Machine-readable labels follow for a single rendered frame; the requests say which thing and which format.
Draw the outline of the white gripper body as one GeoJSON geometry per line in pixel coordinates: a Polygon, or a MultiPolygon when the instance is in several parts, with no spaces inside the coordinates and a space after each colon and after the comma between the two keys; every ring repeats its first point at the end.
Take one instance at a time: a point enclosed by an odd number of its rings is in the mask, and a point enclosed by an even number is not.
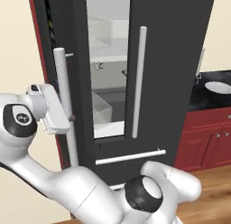
{"type": "Polygon", "coordinates": [[[40,85],[47,109],[42,119],[45,130],[48,134],[64,135],[70,129],[70,123],[60,103],[60,99],[50,84],[40,85]]]}

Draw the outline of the dark grey hinged fridge door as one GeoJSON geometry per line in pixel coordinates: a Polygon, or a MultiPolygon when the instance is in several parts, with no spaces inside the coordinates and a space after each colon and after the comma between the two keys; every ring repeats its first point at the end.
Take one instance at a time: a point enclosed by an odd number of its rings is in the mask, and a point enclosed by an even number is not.
{"type": "Polygon", "coordinates": [[[69,90],[79,164],[94,170],[96,151],[93,131],[88,48],[87,0],[45,0],[52,49],[67,54],[69,90]]]}

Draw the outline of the clear fridge drawer bin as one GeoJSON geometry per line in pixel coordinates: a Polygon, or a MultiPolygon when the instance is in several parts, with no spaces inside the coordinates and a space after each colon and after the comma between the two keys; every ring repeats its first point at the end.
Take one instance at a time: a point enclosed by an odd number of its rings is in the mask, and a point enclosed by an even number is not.
{"type": "Polygon", "coordinates": [[[95,125],[110,123],[112,120],[112,107],[98,94],[92,94],[93,121],[95,125]]]}

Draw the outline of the dark grey fridge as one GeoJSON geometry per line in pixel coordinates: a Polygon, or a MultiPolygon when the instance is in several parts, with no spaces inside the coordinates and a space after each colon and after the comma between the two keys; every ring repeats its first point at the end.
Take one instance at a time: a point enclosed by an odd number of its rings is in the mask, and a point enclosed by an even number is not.
{"type": "Polygon", "coordinates": [[[214,0],[29,0],[45,81],[69,105],[62,167],[107,184],[173,164],[214,0]]]}

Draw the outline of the white fridge shelf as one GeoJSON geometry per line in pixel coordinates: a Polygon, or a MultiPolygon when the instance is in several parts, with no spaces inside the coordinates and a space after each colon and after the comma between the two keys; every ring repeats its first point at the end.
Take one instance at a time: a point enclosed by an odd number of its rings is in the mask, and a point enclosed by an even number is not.
{"type": "Polygon", "coordinates": [[[93,56],[90,57],[90,62],[113,62],[113,61],[127,61],[127,56],[93,56]]]}

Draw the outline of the dark grey fridge drawer front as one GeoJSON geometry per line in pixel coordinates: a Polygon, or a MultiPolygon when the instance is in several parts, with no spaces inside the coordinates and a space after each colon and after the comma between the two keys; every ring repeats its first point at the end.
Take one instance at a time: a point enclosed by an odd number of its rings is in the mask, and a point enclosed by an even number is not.
{"type": "Polygon", "coordinates": [[[100,138],[95,141],[96,159],[103,160],[132,154],[144,154],[165,150],[166,154],[139,157],[115,163],[103,163],[96,166],[96,174],[108,185],[125,183],[140,173],[147,161],[156,161],[173,166],[180,137],[175,135],[140,135],[136,138],[123,136],[100,138]]]}

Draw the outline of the dark grey wide fridge door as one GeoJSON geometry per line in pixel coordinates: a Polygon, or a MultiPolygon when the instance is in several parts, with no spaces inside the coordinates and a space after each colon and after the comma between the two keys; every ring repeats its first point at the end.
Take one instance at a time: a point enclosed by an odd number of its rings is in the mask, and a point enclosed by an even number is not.
{"type": "Polygon", "coordinates": [[[147,27],[138,136],[180,137],[214,0],[131,0],[125,138],[132,137],[140,27],[147,27]]]}

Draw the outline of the red side panel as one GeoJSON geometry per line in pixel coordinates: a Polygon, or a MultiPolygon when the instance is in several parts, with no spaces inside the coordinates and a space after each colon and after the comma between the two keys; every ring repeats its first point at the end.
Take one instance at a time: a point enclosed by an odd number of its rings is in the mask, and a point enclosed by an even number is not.
{"type": "MultiPolygon", "coordinates": [[[[51,45],[45,0],[29,0],[29,3],[42,64],[43,78],[45,83],[49,83],[55,88],[59,96],[58,79],[52,53],[53,49],[51,45]]],[[[63,170],[70,167],[67,138],[65,135],[56,135],[55,138],[60,158],[60,167],[63,170]]]]}

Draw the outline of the red cupboard run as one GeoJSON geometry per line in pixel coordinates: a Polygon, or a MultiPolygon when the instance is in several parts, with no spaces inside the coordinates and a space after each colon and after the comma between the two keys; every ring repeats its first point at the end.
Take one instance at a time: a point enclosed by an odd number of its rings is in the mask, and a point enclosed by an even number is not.
{"type": "Polygon", "coordinates": [[[231,107],[188,112],[174,166],[193,172],[231,164],[231,107]]]}

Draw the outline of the white round plate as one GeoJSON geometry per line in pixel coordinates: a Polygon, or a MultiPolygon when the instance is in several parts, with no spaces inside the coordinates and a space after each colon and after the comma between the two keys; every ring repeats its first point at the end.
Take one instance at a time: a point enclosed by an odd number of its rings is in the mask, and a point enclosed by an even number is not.
{"type": "Polygon", "coordinates": [[[218,94],[231,94],[231,86],[223,82],[210,81],[205,84],[205,87],[218,94]]]}

